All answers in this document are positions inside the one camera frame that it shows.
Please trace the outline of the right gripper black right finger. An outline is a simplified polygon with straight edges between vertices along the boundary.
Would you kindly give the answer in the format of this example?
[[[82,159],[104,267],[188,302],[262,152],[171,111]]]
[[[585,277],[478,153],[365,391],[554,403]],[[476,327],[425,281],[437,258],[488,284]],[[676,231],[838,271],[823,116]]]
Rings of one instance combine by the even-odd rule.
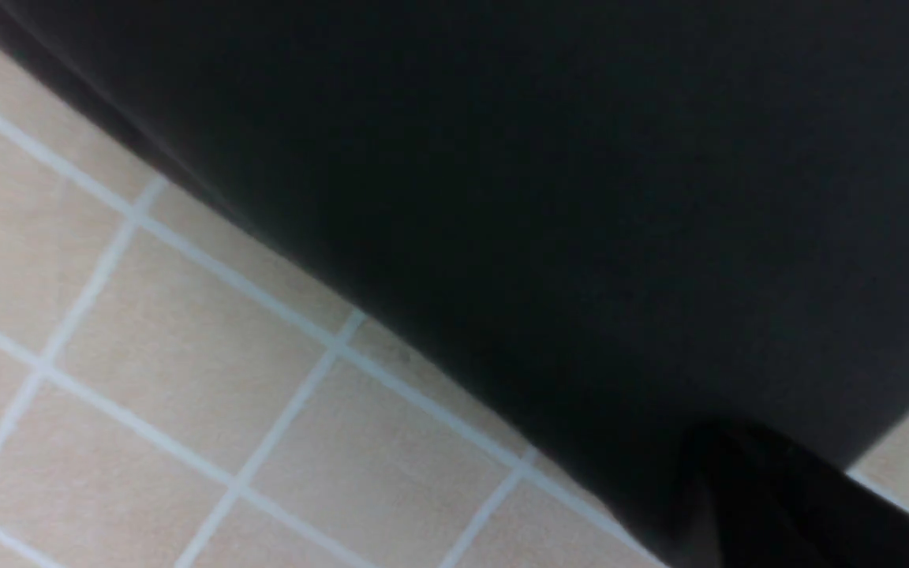
[[[772,429],[740,436],[795,528],[837,567],[909,567],[909,513]]]

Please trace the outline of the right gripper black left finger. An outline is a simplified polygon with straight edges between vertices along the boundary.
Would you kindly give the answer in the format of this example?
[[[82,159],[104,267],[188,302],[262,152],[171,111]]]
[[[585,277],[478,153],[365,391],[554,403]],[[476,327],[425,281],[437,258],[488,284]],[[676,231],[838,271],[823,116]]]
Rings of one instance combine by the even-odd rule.
[[[760,479],[727,425],[686,437],[668,515],[671,567],[755,567]]]

